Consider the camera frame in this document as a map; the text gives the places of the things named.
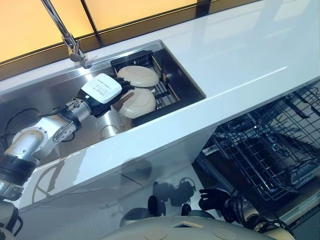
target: kitchen counter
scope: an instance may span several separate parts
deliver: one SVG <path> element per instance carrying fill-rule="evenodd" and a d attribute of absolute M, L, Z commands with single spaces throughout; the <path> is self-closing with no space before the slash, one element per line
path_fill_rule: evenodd
<path fill-rule="evenodd" d="M 130 160 L 183 142 L 193 133 L 213 128 L 320 76 L 319 8 L 318 0 L 263 0 L 88 52 L 89 59 L 98 59 L 160 39 L 206 99 L 38 167 L 16 206 L 23 208 L 105 176 Z M 73 66 L 65 59 L 0 81 L 0 101 L 14 89 Z M 128 139 L 140 147 L 123 149 Z M 52 183 L 48 173 L 54 174 L 57 166 L 59 174 Z M 49 195 L 33 199 L 34 189 L 50 184 L 54 189 Z"/>

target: chrome faucet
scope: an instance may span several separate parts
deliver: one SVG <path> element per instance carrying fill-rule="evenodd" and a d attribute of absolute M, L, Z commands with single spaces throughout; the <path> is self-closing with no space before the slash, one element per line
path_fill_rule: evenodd
<path fill-rule="evenodd" d="M 86 61 L 86 57 L 84 53 L 80 49 L 80 41 L 75 40 L 72 34 L 70 34 L 65 27 L 64 23 L 61 21 L 58 13 L 56 12 L 54 6 L 52 5 L 50 0 L 41 0 L 45 9 L 50 14 L 52 20 L 54 21 L 55 25 L 58 27 L 62 34 L 62 40 L 64 41 L 65 45 L 68 47 L 69 58 L 73 62 L 84 62 Z"/>

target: dishwasher rack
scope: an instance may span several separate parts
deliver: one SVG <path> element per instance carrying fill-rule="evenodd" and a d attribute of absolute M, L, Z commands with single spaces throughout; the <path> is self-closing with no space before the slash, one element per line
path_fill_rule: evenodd
<path fill-rule="evenodd" d="M 152 69 L 159 77 L 159 83 L 153 87 L 148 87 L 155 97 L 156 109 L 163 108 L 178 102 L 180 99 L 171 87 L 169 79 L 153 56 L 150 50 L 142 50 L 128 56 L 112 60 L 112 68 L 118 76 L 118 71 L 126 66 L 142 66 Z"/>
<path fill-rule="evenodd" d="M 226 122 L 210 138 L 266 201 L 298 193 L 320 169 L 319 84 Z"/>

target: dishwasher door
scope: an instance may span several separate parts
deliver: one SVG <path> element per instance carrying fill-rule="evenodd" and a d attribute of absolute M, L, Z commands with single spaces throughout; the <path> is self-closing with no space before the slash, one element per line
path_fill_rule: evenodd
<path fill-rule="evenodd" d="M 320 203 L 320 80 L 219 125 L 198 164 L 259 211 L 297 223 Z"/>

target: sink basin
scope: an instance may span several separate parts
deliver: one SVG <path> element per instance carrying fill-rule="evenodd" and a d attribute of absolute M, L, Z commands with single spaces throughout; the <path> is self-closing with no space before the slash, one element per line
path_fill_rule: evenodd
<path fill-rule="evenodd" d="M 0 96 L 0 128 L 3 129 L 5 122 L 13 114 L 25 108 L 37 108 L 42 114 L 51 112 L 54 107 L 62 106 L 76 96 L 79 89 L 96 75 L 105 73 L 116 77 L 117 71 L 128 65 L 152 68 L 158 74 L 160 82 L 151 89 L 156 98 L 156 110 L 133 120 L 117 116 L 118 112 L 115 113 L 115 110 L 107 112 L 100 118 L 89 116 L 82 122 L 82 128 L 75 133 L 75 139 L 59 143 L 51 154 L 41 161 L 42 165 L 206 97 L 160 40 L 97 59 L 90 64 L 92 66 L 88 69 L 83 67 L 66 69 Z M 10 123 L 8 130 L 10 133 L 16 133 L 37 120 L 35 111 L 26 111 Z"/>

